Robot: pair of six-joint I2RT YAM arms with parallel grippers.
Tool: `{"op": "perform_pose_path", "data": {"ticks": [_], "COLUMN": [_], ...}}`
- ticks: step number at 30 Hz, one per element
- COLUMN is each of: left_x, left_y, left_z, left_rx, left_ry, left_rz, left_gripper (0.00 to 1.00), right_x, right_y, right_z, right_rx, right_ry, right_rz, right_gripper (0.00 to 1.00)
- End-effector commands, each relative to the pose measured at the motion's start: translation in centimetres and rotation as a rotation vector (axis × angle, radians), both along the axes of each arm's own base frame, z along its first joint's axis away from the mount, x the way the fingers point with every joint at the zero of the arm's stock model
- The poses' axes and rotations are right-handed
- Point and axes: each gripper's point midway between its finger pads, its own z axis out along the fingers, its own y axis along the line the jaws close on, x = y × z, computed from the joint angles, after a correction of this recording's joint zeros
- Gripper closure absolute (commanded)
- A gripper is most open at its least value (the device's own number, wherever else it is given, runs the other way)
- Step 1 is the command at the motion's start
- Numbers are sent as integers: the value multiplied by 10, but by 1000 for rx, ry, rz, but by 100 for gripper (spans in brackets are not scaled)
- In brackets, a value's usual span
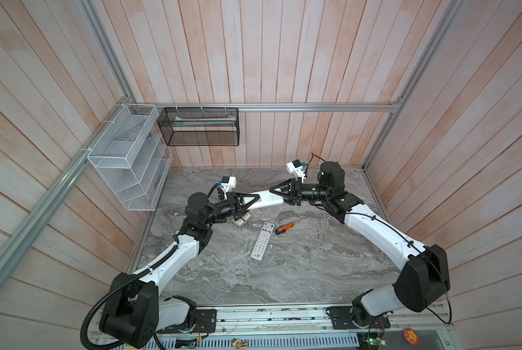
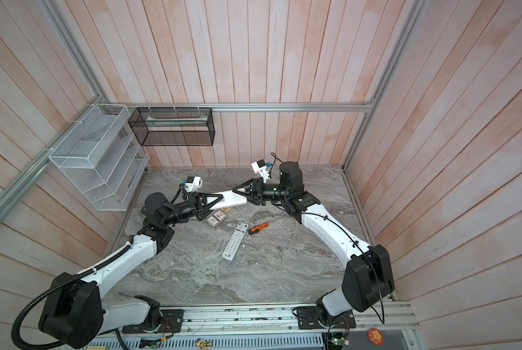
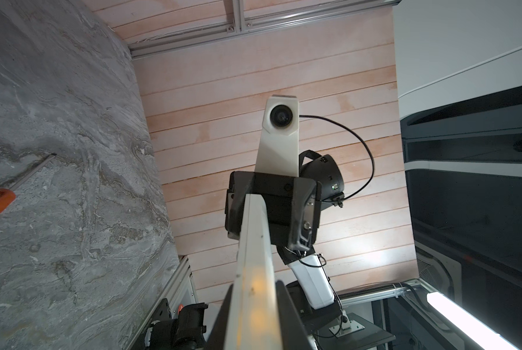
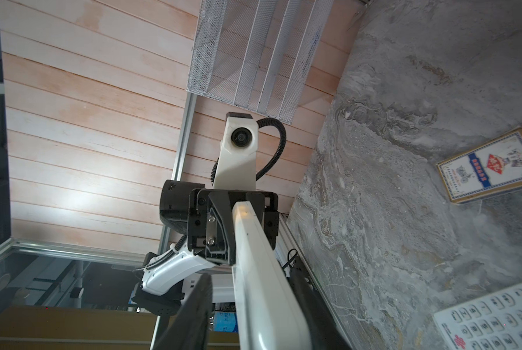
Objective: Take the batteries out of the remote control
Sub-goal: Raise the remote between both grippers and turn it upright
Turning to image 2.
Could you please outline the white air conditioner remote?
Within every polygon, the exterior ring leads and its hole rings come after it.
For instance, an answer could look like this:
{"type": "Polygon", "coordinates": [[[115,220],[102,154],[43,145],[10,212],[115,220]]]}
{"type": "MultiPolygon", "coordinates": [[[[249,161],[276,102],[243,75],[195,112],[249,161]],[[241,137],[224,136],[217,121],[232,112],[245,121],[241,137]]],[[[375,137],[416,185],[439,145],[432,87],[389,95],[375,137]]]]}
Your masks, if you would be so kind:
{"type": "Polygon", "coordinates": [[[225,207],[236,207],[236,206],[242,206],[247,204],[245,197],[242,197],[240,195],[236,195],[231,190],[223,191],[223,192],[217,192],[217,194],[223,194],[224,199],[222,202],[218,203],[214,210],[222,209],[225,207]]]}

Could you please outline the orange black screwdriver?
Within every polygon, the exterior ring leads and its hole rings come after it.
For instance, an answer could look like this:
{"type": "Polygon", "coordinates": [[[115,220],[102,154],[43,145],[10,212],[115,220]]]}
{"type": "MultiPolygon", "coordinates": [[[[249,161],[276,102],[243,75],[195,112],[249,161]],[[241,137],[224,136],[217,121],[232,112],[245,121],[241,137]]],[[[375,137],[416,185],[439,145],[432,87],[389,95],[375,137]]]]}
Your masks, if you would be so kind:
{"type": "Polygon", "coordinates": [[[249,233],[250,236],[252,236],[252,235],[254,235],[256,233],[259,233],[261,230],[266,229],[268,226],[269,226],[269,223],[263,223],[263,224],[260,224],[260,225],[256,225],[254,227],[251,227],[248,230],[248,233],[249,233]]]}

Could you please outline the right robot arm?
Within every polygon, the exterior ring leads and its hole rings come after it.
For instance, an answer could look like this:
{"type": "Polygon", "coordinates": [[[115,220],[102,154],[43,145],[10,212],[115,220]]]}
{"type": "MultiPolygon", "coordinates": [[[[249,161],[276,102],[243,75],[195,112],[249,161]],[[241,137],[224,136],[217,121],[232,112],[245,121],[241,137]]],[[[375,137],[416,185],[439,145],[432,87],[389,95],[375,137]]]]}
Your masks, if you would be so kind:
{"type": "Polygon", "coordinates": [[[251,204],[262,206],[268,201],[285,211],[304,227],[315,233],[343,264],[341,286],[316,301],[303,319],[316,317],[330,323],[337,316],[352,310],[364,312],[395,291],[389,252],[382,245],[372,246],[337,222],[322,202],[305,189],[303,173],[296,162],[279,166],[279,183],[270,184],[267,164],[260,160],[252,164],[258,178],[232,189],[251,204]]]}

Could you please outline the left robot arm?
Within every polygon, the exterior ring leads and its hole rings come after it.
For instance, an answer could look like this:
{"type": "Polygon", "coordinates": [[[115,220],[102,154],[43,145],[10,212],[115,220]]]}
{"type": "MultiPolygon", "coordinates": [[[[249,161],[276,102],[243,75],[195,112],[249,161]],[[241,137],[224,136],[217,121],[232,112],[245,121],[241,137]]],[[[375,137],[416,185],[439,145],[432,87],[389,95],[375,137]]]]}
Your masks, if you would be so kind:
{"type": "Polygon", "coordinates": [[[123,277],[142,262],[153,258],[174,236],[173,225],[190,218],[206,218],[221,194],[191,192],[180,203],[169,201],[160,192],[149,195],[141,213],[141,230],[125,245],[97,265],[78,274],[63,273],[52,283],[45,296],[45,305],[38,328],[57,339],[60,344],[79,349],[97,335],[135,325],[147,333],[162,327],[160,304],[142,295],[126,302],[103,306],[104,296],[123,277]]]}

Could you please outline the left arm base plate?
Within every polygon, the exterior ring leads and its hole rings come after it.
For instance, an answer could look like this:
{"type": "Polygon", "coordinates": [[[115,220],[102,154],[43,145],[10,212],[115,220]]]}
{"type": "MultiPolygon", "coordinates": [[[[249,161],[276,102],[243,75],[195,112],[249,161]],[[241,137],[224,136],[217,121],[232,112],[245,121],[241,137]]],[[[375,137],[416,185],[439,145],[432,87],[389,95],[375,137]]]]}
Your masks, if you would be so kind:
{"type": "Polygon", "coordinates": [[[124,334],[137,333],[180,333],[184,321],[183,309],[160,309],[157,316],[149,316],[139,325],[122,328],[124,334]]]}

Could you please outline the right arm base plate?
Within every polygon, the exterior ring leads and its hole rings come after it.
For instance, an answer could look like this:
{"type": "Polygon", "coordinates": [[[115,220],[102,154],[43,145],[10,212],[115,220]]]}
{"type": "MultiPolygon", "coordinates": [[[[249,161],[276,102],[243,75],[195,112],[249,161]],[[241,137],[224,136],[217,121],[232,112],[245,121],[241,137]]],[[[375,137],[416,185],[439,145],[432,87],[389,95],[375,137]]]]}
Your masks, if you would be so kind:
{"type": "Polygon", "coordinates": [[[357,327],[354,316],[344,312],[330,316],[321,306],[298,306],[292,310],[301,330],[334,329],[351,330],[357,327]]]}

